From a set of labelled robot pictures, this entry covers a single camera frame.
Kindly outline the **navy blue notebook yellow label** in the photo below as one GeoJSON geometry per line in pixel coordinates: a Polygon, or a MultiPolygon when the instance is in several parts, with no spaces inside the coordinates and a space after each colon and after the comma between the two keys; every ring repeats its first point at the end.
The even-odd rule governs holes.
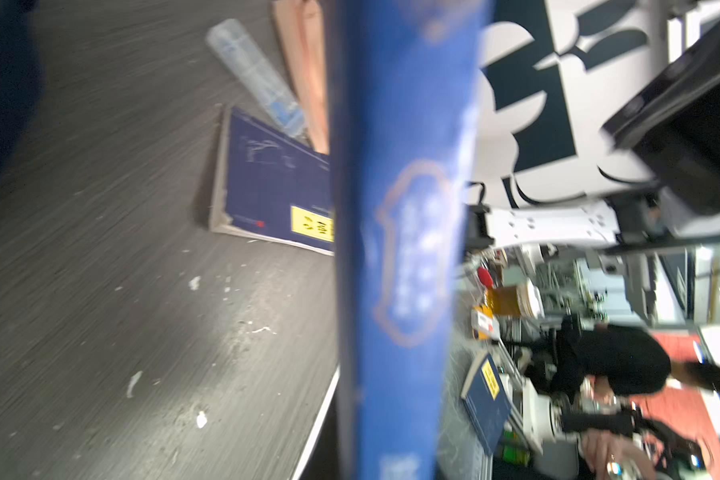
{"type": "Polygon", "coordinates": [[[243,110],[223,109],[209,230],[333,254],[326,156],[243,110]]]}

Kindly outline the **Animal Farm paperback book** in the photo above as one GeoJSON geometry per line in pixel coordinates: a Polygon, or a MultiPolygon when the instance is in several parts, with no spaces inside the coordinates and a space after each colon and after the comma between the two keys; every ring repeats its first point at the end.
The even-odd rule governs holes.
{"type": "Polygon", "coordinates": [[[324,8],[345,479],[435,473],[488,1],[324,8]]]}

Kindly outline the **navy blue student backpack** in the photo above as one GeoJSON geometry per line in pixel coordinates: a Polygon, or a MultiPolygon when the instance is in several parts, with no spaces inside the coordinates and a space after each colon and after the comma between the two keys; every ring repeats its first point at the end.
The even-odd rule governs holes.
{"type": "Polygon", "coordinates": [[[32,119],[42,91],[30,28],[35,1],[0,1],[0,174],[32,119]]]}

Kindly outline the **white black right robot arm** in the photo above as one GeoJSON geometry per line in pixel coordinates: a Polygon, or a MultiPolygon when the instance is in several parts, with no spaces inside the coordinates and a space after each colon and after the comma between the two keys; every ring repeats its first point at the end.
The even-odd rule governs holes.
{"type": "Polygon", "coordinates": [[[697,2],[493,1],[477,104],[497,246],[720,237],[720,19],[697,2]]]}

